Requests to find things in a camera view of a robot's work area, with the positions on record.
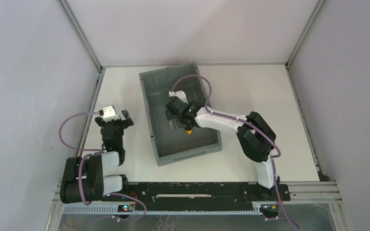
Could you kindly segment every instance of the robotic arm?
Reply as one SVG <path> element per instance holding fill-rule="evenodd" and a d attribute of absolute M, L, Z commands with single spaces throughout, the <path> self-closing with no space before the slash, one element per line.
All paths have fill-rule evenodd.
<path fill-rule="evenodd" d="M 192 133 L 193 127 L 212 128 L 236 134 L 244 154 L 256 165 L 257 182 L 267 189 L 274 186 L 273 167 L 270 159 L 273 146 L 261 134 L 252 130 L 250 126 L 231 119 L 236 117 L 252 123 L 274 141 L 276 139 L 275 133 L 260 114 L 251 112 L 249 115 L 233 115 L 209 107 L 209 111 L 207 111 L 201 103 L 188 103 L 183 91 L 171 91 L 170 97 L 171 101 L 165 107 L 185 125 L 188 134 Z"/>

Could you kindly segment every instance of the cable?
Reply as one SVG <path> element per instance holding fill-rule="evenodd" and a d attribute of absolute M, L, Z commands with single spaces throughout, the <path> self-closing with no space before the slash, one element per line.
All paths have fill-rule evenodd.
<path fill-rule="evenodd" d="M 79 192 L 80 192 L 81 201 L 83 202 L 83 204 L 85 206 L 89 206 L 92 202 L 91 201 L 87 202 L 86 198 L 84 197 L 83 180 L 81 179 L 81 177 L 83 176 L 84 161 L 90 156 L 92 156 L 92 154 L 87 154 L 87 155 L 83 156 L 83 158 L 81 159 L 80 165 L 79 165 L 79 174 L 78 174 L 78 178 L 77 178 L 77 180 L 79 182 Z"/>
<path fill-rule="evenodd" d="M 66 147 L 68 148 L 71 148 L 73 150 L 76 150 L 76 151 L 92 151 L 92 152 L 103 152 L 103 150 L 101 149 L 83 149 L 83 148 L 75 148 L 73 146 L 70 146 L 68 145 L 62 138 L 62 129 L 63 129 L 63 126 L 67 123 L 67 121 L 73 119 L 74 117 L 78 117 L 78 116 L 88 116 L 88 115 L 99 115 L 100 113 L 99 112 L 83 112 L 83 113 L 78 113 L 78 114 L 75 114 L 75 115 L 72 115 L 71 117 L 67 118 L 61 125 L 60 125 L 60 128 L 59 128 L 59 139 L 60 139 L 60 142 L 62 142 L 62 144 L 64 144 Z"/>
<path fill-rule="evenodd" d="M 171 91 L 173 91 L 174 89 L 175 89 L 175 87 L 176 87 L 176 85 L 180 82 L 180 81 L 182 81 L 183 79 L 186 79 L 186 78 L 189 78 L 189 77 L 198 77 L 198 78 L 201 78 L 201 79 L 203 79 L 203 80 L 205 80 L 206 81 L 206 83 L 208 84 L 208 86 L 209 86 L 209 94 L 208 94 L 208 97 L 207 97 L 207 99 L 206 99 L 206 101 L 205 101 L 205 110 L 207 111 L 207 112 L 209 112 L 209 113 L 211 113 L 212 115 L 216 115 L 216 116 L 221 116 L 221 117 L 224 117 L 224 118 L 228 118 L 228 119 L 232 119 L 232 120 L 237 120 L 237 121 L 239 121 L 239 122 L 242 122 L 242 123 L 244 123 L 244 124 L 246 124 L 246 125 L 248 125 L 249 127 L 251 127 L 252 129 L 254 129 L 255 131 L 257 131 L 261 136 L 263 136 L 275 149 L 276 149 L 276 151 L 277 151 L 277 155 L 273 155 L 273 156 L 270 156 L 270 159 L 271 159 L 271 162 L 272 162 L 272 167 L 273 167 L 273 180 L 274 180 L 274 182 L 275 182 L 275 189 L 276 189 L 276 194 L 277 194 L 277 198 L 278 198 L 278 202 L 280 203 L 280 207 L 281 207 L 281 209 L 282 209 L 282 211 L 283 211 L 283 213 L 284 213 L 284 216 L 285 216 L 285 218 L 282 218 L 282 217 L 279 217 L 279 219 L 285 219 L 285 220 L 287 220 L 294 228 L 296 228 L 297 230 L 300 230 L 300 226 L 299 225 L 297 225 L 297 223 L 296 222 L 294 222 L 293 220 L 291 220 L 290 218 L 289 218 L 289 216 L 287 215 L 287 213 L 286 213 L 286 210 L 284 209 L 284 205 L 283 205 L 283 203 L 282 203 L 282 200 L 281 200 L 281 197 L 280 197 L 280 193 L 279 193 L 279 191 L 278 191 L 278 186 L 277 186 L 277 176 L 276 176 L 276 165 L 275 165 L 275 162 L 274 162 L 274 158 L 278 158 L 278 157 L 280 157 L 281 156 L 281 151 L 280 151 L 280 149 L 279 149 L 279 147 L 264 133 L 264 132 L 262 132 L 260 129 L 258 129 L 255 125 L 253 125 L 253 124 L 251 124 L 251 123 L 249 123 L 249 122 L 247 122 L 246 120 L 243 120 L 243 119 L 239 119 L 239 118 L 236 118 L 236 117 L 234 117 L 234 116 L 231 116 L 231 115 L 224 115 L 224 114 L 221 114 L 221 113 L 217 113 L 217 112 L 214 112 L 213 111 L 213 109 L 211 110 L 211 109 L 209 109 L 209 107 L 208 107 L 208 103 L 209 103 L 209 99 L 211 98 L 211 95 L 212 95 L 212 86 L 211 86 L 211 83 L 205 78 L 205 77 L 203 77 L 203 76 L 200 76 L 200 75 L 188 75 L 188 76 L 184 76 L 184 77 L 182 77 L 182 78 L 180 78 L 179 80 L 177 80 L 175 83 L 174 83 L 174 85 L 173 85 L 173 87 L 172 87 L 172 89 L 171 89 Z"/>

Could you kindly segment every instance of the gray wall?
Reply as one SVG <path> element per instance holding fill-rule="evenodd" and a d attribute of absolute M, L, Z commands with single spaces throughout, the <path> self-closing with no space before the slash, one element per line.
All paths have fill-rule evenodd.
<path fill-rule="evenodd" d="M 327 1 L 291 70 L 326 173 L 370 230 L 370 1 Z"/>
<path fill-rule="evenodd" d="M 0 230 L 43 229 L 96 75 L 55 0 L 0 0 Z"/>

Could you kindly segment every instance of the metal frame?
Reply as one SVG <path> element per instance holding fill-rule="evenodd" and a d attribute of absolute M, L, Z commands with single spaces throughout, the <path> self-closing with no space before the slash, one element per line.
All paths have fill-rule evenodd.
<path fill-rule="evenodd" d="M 92 97 L 89 103 L 89 106 L 87 108 L 88 112 L 92 112 L 95 109 L 95 105 L 97 102 L 98 94 L 100 93 L 100 88 L 101 84 L 103 83 L 103 78 L 104 78 L 104 73 L 106 72 L 105 69 L 102 69 L 97 76 L 97 79 L 95 80 L 94 88 L 92 91 Z M 90 128 L 90 122 L 92 120 L 92 115 L 86 116 L 83 122 L 83 127 L 80 131 L 80 137 L 79 137 L 79 142 L 78 142 L 78 148 L 84 148 L 84 144 L 87 139 L 87 134 L 89 133 L 89 128 Z M 82 152 L 76 151 L 75 156 L 81 156 Z"/>
<path fill-rule="evenodd" d="M 305 135 L 307 137 L 308 144 L 310 145 L 310 150 L 311 150 L 311 154 L 312 154 L 313 159 L 314 159 L 314 164 L 316 165 L 317 172 L 319 172 L 321 174 L 324 174 L 324 169 L 325 168 L 323 167 L 322 162 L 320 161 L 320 159 L 317 156 L 316 147 L 314 145 L 314 141 L 313 141 L 313 138 L 311 136 L 310 128 L 309 128 L 308 122 L 306 120 L 304 109 L 301 105 L 301 98 L 300 98 L 299 92 L 298 92 L 298 90 L 296 88 L 296 85 L 294 83 L 294 80 L 291 76 L 290 69 L 287 66 L 286 66 L 286 72 L 287 72 L 287 76 L 289 77 L 289 81 L 290 81 L 291 89 L 293 90 L 294 98 L 296 99 L 297 108 L 298 108 L 299 113 L 300 113 L 301 121 L 303 123 L 303 127 L 304 127 L 304 131 L 305 131 Z"/>
<path fill-rule="evenodd" d="M 307 23 L 305 24 L 304 29 L 301 32 L 301 35 L 299 37 L 299 40 L 297 41 L 296 45 L 294 46 L 293 51 L 291 52 L 291 55 L 290 55 L 289 59 L 286 62 L 287 68 L 290 68 L 291 63 L 293 63 L 299 49 L 301 48 L 305 38 L 307 37 L 308 32 L 313 27 L 313 23 L 314 23 L 315 19 L 317 18 L 318 13 L 320 13 L 322 7 L 324 6 L 325 2 L 326 2 L 326 0 L 318 0 L 316 6 L 313 9 L 313 12 L 311 12 L 310 18 L 308 19 Z"/>
<path fill-rule="evenodd" d="M 73 30 L 75 31 L 77 37 L 79 38 L 81 44 L 83 45 L 84 49 L 86 50 L 87 54 L 93 61 L 94 65 L 97 67 L 98 71 L 101 71 L 102 67 L 100 64 L 100 61 L 98 60 L 97 56 L 94 53 L 94 50 L 92 46 L 90 45 L 89 41 L 87 40 L 86 35 L 84 34 L 83 30 L 81 29 L 81 26 L 79 25 L 75 15 L 73 14 L 73 11 L 70 8 L 70 5 L 68 4 L 67 0 L 57 0 L 57 2 L 60 5 L 60 8 L 62 8 L 63 12 L 66 15 L 66 18 L 69 20 L 70 25 L 72 26 Z"/>

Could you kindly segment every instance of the enclosure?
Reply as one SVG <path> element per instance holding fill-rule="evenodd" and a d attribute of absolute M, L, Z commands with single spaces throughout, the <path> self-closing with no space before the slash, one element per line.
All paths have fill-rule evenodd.
<path fill-rule="evenodd" d="M 258 174 L 235 136 L 181 133 L 184 145 L 166 135 L 183 129 L 160 125 L 168 115 L 158 94 L 172 83 L 144 79 L 192 63 L 189 74 L 211 83 L 214 109 L 258 112 L 276 133 L 283 204 L 302 230 L 370 230 L 370 1 L 361 0 L 0 0 L 0 230 L 74 230 L 66 223 L 122 214 L 121 201 L 59 196 L 66 159 L 89 153 L 62 146 L 59 126 L 108 105 L 128 110 L 134 126 L 125 163 L 106 174 L 125 174 L 139 198 L 187 196 L 160 198 L 136 222 L 81 230 L 294 230 L 265 221 L 265 202 L 246 203 Z M 206 98 L 207 84 L 192 81 Z M 71 120 L 63 137 L 103 143 L 90 116 Z M 198 149 L 206 145 L 212 152 Z M 196 151 L 174 156 L 186 148 Z M 189 185 L 219 201 L 194 198 Z"/>

